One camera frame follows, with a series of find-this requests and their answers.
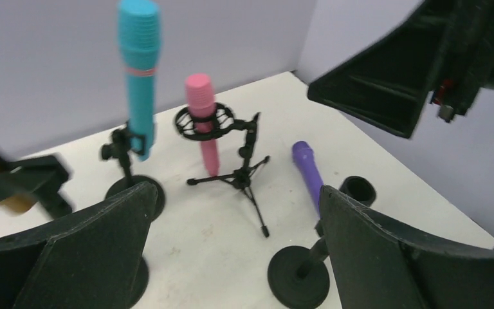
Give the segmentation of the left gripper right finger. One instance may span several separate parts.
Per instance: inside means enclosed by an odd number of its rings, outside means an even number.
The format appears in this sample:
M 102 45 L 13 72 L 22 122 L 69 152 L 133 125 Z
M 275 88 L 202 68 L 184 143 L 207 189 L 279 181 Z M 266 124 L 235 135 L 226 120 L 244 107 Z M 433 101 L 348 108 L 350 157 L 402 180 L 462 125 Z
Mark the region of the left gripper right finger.
M 494 250 L 429 234 L 325 185 L 325 242 L 343 308 L 494 308 Z

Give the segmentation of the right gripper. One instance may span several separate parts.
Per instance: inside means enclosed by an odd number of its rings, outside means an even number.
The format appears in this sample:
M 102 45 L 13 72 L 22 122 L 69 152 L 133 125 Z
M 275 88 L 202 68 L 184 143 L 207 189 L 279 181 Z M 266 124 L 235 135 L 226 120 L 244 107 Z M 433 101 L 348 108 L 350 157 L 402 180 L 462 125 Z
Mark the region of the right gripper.
M 307 97 L 401 138 L 425 99 L 451 122 L 494 69 L 494 1 L 423 1 L 378 42 L 310 83 Z

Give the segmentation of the purple mic black stand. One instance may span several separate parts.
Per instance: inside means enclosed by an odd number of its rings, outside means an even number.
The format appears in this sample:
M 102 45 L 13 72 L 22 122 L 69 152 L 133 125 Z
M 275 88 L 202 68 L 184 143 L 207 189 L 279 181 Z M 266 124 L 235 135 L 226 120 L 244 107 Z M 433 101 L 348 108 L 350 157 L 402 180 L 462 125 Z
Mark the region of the purple mic black stand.
M 288 246 L 279 250 L 268 265 L 268 284 L 273 295 L 287 308 L 318 308 L 330 289 L 324 261 L 329 257 L 322 222 L 315 230 L 318 241 L 311 249 Z

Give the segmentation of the purple microphone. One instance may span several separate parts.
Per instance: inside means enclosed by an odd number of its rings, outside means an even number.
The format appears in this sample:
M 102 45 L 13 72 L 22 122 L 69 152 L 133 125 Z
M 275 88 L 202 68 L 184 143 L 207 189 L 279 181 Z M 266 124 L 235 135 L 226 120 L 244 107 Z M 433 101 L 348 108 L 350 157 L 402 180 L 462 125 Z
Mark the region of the purple microphone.
M 306 141 L 298 141 L 293 144 L 291 152 L 293 162 L 302 175 L 315 210 L 320 214 L 320 188 L 324 182 L 315 162 L 314 151 Z

